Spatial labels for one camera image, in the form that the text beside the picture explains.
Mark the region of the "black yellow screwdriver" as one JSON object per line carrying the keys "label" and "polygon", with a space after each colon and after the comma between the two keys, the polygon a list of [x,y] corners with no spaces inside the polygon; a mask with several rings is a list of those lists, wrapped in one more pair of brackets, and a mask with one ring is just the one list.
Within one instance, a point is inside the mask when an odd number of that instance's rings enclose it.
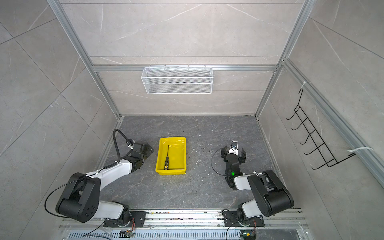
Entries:
{"label": "black yellow screwdriver", "polygon": [[168,170],[169,169],[169,164],[170,164],[170,161],[169,161],[169,149],[170,149],[170,146],[167,147],[167,155],[166,155],[166,159],[165,159],[164,170]]}

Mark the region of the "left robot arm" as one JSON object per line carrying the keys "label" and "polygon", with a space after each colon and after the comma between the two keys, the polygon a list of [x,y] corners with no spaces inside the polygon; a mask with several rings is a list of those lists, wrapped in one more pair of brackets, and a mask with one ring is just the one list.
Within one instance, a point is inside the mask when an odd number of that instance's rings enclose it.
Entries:
{"label": "left robot arm", "polygon": [[124,227],[131,221],[129,206],[100,200],[100,192],[107,185],[138,170],[154,152],[147,143],[133,143],[119,161],[87,174],[73,174],[56,205],[56,213],[81,223],[92,219],[106,219],[110,224]]}

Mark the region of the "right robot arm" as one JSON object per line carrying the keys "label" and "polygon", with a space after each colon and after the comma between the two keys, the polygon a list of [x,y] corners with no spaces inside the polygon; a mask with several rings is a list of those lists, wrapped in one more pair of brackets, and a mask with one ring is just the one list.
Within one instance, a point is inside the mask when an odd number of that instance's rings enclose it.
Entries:
{"label": "right robot arm", "polygon": [[270,217],[294,207],[291,193],[273,170],[245,174],[240,165],[246,161],[245,150],[238,149],[238,142],[220,150],[226,163],[223,176],[229,187],[235,191],[251,191],[254,199],[242,203],[236,210],[236,223],[249,225],[257,217]]}

